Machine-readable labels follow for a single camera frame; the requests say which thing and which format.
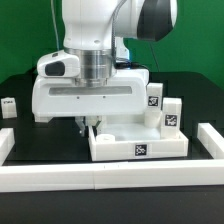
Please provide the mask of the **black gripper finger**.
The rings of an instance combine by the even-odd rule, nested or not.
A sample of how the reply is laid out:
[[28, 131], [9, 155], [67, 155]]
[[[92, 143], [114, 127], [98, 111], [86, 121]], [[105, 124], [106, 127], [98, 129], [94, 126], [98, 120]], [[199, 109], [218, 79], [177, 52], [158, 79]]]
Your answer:
[[99, 129], [102, 126], [102, 118], [100, 116], [94, 117], [92, 119], [92, 126]]
[[83, 117], [76, 117], [75, 122], [80, 129], [80, 135], [84, 136], [85, 135], [85, 128], [86, 128], [85, 123], [84, 123], [84, 118]]

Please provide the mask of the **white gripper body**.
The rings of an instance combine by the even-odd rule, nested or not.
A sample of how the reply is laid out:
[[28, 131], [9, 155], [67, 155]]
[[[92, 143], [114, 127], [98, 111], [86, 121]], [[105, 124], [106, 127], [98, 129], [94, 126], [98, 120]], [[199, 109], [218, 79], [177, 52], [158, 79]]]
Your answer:
[[147, 107], [146, 69], [118, 70], [101, 87], [79, 87], [74, 78], [38, 76], [32, 93], [36, 122], [55, 117], [138, 115]]

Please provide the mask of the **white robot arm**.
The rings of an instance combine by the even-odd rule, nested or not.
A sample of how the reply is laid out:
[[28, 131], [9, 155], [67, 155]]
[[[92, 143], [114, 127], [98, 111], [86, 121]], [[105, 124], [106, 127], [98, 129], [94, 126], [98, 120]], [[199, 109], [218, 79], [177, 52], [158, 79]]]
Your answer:
[[64, 48], [41, 57], [32, 92], [37, 122], [140, 115], [149, 72], [118, 56], [116, 38], [159, 41], [177, 19], [177, 0], [62, 0]]

